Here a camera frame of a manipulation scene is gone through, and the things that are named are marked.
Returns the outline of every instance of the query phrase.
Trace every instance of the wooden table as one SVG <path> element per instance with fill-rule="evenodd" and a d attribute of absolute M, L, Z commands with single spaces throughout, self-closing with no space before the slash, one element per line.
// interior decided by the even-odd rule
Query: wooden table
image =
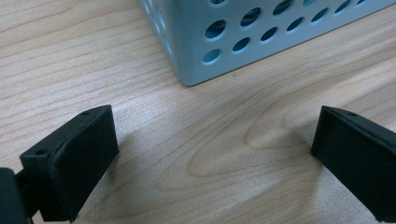
<path fill-rule="evenodd" d="M 135 0 L 2 0 L 0 164 L 113 105 L 120 155 L 76 223 L 375 223 L 309 150 L 322 105 L 396 131 L 395 11 L 186 88 Z"/>

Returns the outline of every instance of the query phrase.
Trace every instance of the wood grain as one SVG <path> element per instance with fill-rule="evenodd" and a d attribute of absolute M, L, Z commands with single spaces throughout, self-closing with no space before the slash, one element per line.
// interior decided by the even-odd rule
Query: wood grain
<path fill-rule="evenodd" d="M 76 223 L 375 223 L 309 148 L 322 105 L 396 131 L 395 10 L 186 88 L 135 0 L 3 0 L 0 164 L 112 104 L 120 155 Z"/>

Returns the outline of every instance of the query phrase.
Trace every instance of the black plastic part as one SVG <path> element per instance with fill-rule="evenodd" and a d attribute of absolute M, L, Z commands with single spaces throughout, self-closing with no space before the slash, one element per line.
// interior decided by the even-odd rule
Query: black plastic part
<path fill-rule="evenodd" d="M 378 221 L 396 222 L 396 133 L 323 106 L 311 153 Z"/>
<path fill-rule="evenodd" d="M 26 210 L 38 204 L 45 221 L 74 221 L 118 153 L 110 105 L 74 117 L 21 154 L 25 182 L 38 195 L 25 194 Z"/>
<path fill-rule="evenodd" d="M 29 223 L 14 172 L 7 168 L 0 168 L 0 180 L 0 223 Z"/>

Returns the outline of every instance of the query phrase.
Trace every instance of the perforated metal panel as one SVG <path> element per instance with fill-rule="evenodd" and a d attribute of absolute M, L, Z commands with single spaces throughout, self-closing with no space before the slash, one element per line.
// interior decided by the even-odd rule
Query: perforated metal panel
<path fill-rule="evenodd" d="M 137 1 L 185 85 L 217 77 L 396 3 L 396 0 Z"/>

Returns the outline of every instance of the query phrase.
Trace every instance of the light wooden surface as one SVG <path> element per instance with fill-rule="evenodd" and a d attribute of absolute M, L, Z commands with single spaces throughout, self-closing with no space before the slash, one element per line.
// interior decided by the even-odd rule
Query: light wooden surface
<path fill-rule="evenodd" d="M 322 105 L 396 131 L 395 10 L 186 88 L 135 0 L 2 0 L 0 165 L 112 104 L 120 155 L 76 223 L 375 223 L 309 149 Z"/>

